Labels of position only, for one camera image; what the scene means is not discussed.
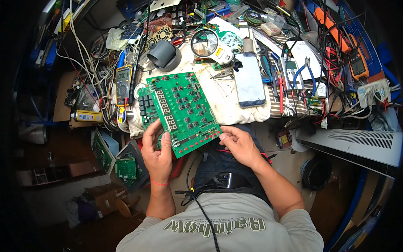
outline man's left hand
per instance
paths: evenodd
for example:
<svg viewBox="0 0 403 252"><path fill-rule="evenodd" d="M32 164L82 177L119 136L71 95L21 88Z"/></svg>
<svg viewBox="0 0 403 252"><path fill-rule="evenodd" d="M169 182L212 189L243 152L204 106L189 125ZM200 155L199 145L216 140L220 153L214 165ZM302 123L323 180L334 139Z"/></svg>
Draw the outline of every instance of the man's left hand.
<svg viewBox="0 0 403 252"><path fill-rule="evenodd" d="M143 134L141 155L150 173L150 179L158 184L166 184L172 170L171 136L165 132L161 138L161 151L156 147L158 137L163 132L161 121L153 122Z"/></svg>

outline wooden stool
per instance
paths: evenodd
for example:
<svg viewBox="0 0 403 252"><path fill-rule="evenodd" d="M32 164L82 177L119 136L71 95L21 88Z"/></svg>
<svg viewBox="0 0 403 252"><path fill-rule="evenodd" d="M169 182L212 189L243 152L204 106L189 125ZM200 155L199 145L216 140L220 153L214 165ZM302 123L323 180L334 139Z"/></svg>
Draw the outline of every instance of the wooden stool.
<svg viewBox="0 0 403 252"><path fill-rule="evenodd" d="M116 208L119 210L120 214L123 215L126 218L133 218L134 216L139 215L143 211L139 212L134 210L134 213L132 214L130 211L130 207L136 204L140 200L140 196L135 198L132 202L130 202L128 205L121 200L120 198L117 198L115 200Z"/></svg>

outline jeans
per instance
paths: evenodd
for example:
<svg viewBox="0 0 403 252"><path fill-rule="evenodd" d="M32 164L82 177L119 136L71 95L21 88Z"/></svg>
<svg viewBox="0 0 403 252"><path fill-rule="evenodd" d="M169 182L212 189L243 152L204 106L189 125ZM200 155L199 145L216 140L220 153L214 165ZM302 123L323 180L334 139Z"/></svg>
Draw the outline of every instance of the jeans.
<svg viewBox="0 0 403 252"><path fill-rule="evenodd" d="M259 151L264 152L263 148L260 146L256 138L256 135L252 131L250 123L235 124L232 126L249 133ZM197 188L208 182L211 179L209 175L212 173L230 172L242 175L249 181L251 186L255 187L263 195L266 195L255 173L249 167L238 162L231 153L217 151L217 150L224 150L225 148L225 146L221 146L219 142L220 139L216 138L209 143L210 148L207 150L207 153L209 155L205 162L200 162L199 167L197 168L196 171L193 187Z"/></svg>

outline yellow multimeter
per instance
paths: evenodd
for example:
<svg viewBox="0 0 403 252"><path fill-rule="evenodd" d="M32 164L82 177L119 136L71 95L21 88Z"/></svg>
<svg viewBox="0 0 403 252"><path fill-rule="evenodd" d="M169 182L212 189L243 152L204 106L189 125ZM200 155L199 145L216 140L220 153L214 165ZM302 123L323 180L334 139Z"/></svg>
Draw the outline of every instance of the yellow multimeter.
<svg viewBox="0 0 403 252"><path fill-rule="evenodd" d="M358 46L357 41L355 40L352 34L349 34L351 41L354 43L354 46ZM355 58L350 61L350 69L353 78L356 81L359 81L361 77L368 77L370 72L368 71L367 62L365 61L364 55L362 54L361 49L358 46L358 53Z"/></svg>
<svg viewBox="0 0 403 252"><path fill-rule="evenodd" d="M126 98L129 98L130 80L132 75L131 65L116 69L116 105L123 107Z"/></svg>

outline magnifying glass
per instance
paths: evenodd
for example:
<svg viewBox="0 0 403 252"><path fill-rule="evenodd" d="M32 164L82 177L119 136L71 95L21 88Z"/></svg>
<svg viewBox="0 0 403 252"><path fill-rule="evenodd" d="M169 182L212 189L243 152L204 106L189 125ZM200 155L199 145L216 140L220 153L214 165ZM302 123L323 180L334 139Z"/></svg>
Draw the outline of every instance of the magnifying glass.
<svg viewBox="0 0 403 252"><path fill-rule="evenodd" d="M192 52L200 58L211 58L220 65L231 64L235 71L242 67L232 53L232 49L221 43L217 33L211 29L200 29L192 37L190 42Z"/></svg>

